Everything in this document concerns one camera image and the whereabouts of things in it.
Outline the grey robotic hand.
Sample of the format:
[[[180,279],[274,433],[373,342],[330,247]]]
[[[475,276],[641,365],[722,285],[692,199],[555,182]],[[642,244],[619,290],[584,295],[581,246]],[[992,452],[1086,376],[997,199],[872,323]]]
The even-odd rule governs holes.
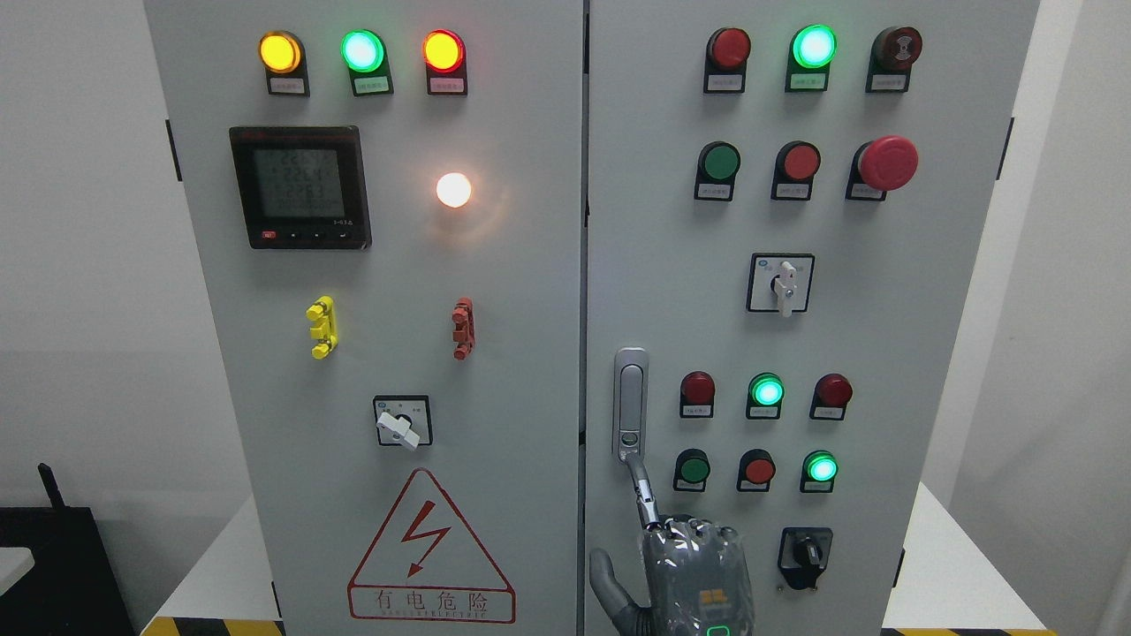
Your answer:
[[[642,527],[640,551],[651,605],[634,603],[610,556],[594,549],[588,581],[621,635],[751,635],[756,605],[739,532],[689,515],[663,516],[640,455],[625,455]]]

